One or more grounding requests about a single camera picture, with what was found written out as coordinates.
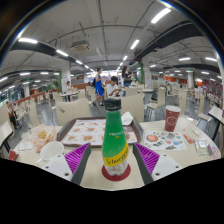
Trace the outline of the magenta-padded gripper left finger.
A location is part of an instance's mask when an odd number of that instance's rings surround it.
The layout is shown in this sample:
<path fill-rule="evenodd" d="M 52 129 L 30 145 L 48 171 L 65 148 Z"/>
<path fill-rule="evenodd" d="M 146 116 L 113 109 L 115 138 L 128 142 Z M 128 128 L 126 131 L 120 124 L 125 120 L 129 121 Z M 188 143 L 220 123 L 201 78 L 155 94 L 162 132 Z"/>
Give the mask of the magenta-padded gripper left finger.
<path fill-rule="evenodd" d="M 42 169 L 79 185 L 90 154 L 91 144 L 87 143 L 68 152 L 66 155 L 56 155 Z"/>

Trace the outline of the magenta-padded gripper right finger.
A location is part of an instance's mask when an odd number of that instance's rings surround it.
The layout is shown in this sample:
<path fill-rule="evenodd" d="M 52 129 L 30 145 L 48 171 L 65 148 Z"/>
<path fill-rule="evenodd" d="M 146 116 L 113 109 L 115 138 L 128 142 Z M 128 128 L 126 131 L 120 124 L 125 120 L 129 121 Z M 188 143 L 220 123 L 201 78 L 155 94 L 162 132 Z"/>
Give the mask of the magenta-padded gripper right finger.
<path fill-rule="evenodd" d="M 133 154 L 145 185 L 182 169 L 168 154 L 159 155 L 137 143 L 133 144 Z"/>

